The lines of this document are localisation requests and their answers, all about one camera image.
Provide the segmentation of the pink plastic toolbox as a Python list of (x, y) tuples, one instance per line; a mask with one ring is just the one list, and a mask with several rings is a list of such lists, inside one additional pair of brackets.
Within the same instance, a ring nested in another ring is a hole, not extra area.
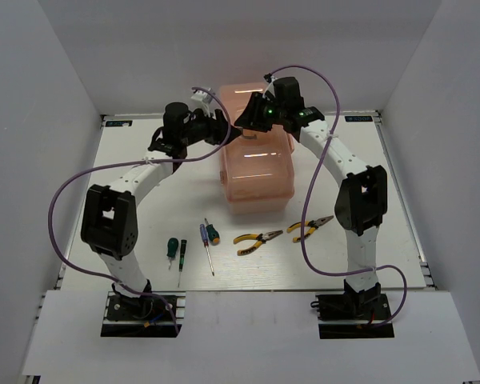
[(220, 180), (232, 214), (284, 210), (294, 196), (293, 138), (281, 126), (244, 130), (220, 151)]

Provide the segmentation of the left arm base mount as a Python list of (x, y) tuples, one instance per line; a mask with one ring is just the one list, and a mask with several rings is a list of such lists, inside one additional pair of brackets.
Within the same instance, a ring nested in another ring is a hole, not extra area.
[(128, 298), (110, 291), (100, 336), (103, 338), (176, 338), (185, 314), (185, 293), (164, 293), (159, 298)]

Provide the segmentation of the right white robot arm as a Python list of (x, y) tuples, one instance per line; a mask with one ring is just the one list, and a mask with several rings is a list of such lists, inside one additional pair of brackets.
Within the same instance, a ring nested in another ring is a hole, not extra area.
[(368, 165), (334, 135), (324, 114), (314, 106), (305, 105), (294, 77), (275, 80), (271, 96), (253, 92), (235, 124), (257, 132), (282, 126), (321, 159), (333, 176), (339, 187), (334, 216), (347, 241), (345, 308), (351, 317), (365, 318), (373, 311), (374, 301), (381, 292), (376, 272), (376, 241), (387, 212), (386, 170)]

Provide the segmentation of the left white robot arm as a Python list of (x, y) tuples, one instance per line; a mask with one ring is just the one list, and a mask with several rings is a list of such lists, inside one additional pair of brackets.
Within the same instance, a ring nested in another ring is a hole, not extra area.
[(228, 145), (242, 134), (221, 110), (208, 115), (201, 108), (191, 111), (182, 102), (167, 105), (162, 120), (141, 164), (109, 185), (88, 189), (82, 219), (82, 241), (105, 263), (114, 278), (114, 291), (128, 297), (125, 308), (136, 319), (148, 317), (153, 309), (153, 299), (144, 294), (151, 289), (150, 281), (134, 254), (138, 205), (180, 167), (189, 146)]

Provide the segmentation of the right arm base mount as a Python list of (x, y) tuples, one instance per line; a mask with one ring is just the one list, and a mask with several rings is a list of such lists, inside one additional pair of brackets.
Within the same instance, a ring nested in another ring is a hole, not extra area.
[(320, 294), (310, 303), (318, 317), (318, 332), (322, 340), (394, 338), (385, 294), (356, 310), (345, 294)]

